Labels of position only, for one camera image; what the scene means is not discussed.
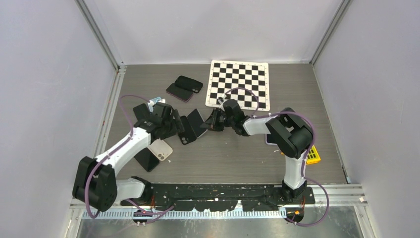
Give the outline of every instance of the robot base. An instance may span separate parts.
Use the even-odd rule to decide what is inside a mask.
[[[284,182],[281,181],[281,194],[283,199],[287,203],[294,204],[295,200],[302,200],[303,192],[308,188],[307,187],[308,181],[305,181],[299,188],[292,189]]]
[[[147,191],[149,201],[133,199],[139,205],[151,205],[157,210],[174,206],[174,211],[226,211],[242,205],[243,211],[276,211],[287,204],[315,204],[311,187],[305,187],[294,199],[287,202],[282,195],[282,187],[263,184],[165,184],[152,183]],[[122,206],[131,206],[123,201]]]

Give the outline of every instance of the yellow object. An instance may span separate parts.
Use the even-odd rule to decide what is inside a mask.
[[[318,151],[316,150],[315,146],[312,146],[312,149],[309,151],[308,153],[308,159],[306,160],[306,164],[310,165],[310,164],[315,164],[318,163],[319,161],[321,161],[321,157],[318,154]]]

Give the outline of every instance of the wood grain surface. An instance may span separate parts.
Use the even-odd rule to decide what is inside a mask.
[[[212,108],[205,106],[209,64],[130,65],[124,77],[120,95],[141,95],[148,99],[162,97],[188,115],[197,108],[206,119]],[[204,84],[200,93],[187,103],[166,93],[166,88],[180,75]],[[306,115],[315,125],[318,140],[315,144],[322,161],[307,166],[307,176],[321,183],[346,183],[335,148],[329,120],[310,64],[269,65],[271,112],[285,107]],[[133,107],[143,103],[137,98],[124,98],[131,119]],[[129,131],[120,108],[113,118],[106,148],[110,148]],[[187,183],[281,183],[285,173],[284,156],[276,146],[266,145],[263,135],[241,137],[231,128],[223,132],[208,131],[197,141],[182,145],[178,136],[165,140],[173,154],[147,173],[136,160],[121,170],[118,179],[139,176],[150,182]]]

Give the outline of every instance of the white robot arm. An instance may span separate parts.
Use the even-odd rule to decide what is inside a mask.
[[[286,200],[299,196],[306,188],[303,178],[304,152],[312,142],[312,129],[298,116],[281,115],[254,119],[244,115],[237,101],[228,100],[222,109],[214,109],[202,127],[213,131],[223,131],[224,127],[232,127],[238,135],[272,134],[280,150],[286,155],[286,174],[282,182],[282,192]],[[131,132],[112,148],[91,159],[83,158],[79,163],[73,196],[84,201],[84,193],[88,175],[93,167],[105,157],[99,166],[89,187],[89,203],[99,211],[106,211],[115,201],[128,198],[142,198],[150,194],[150,183],[137,177],[127,180],[116,180],[121,168],[137,153],[145,149],[157,138],[165,139],[183,132],[183,126],[177,110],[170,105],[157,103],[150,116],[138,121]]]

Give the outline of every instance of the white enclosure panel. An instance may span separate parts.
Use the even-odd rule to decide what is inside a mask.
[[[0,7],[0,231],[57,238],[115,71],[73,0]]]
[[[340,152],[380,237],[419,236],[420,2],[353,1],[315,65]]]
[[[125,64],[309,62],[341,2],[89,1]]]

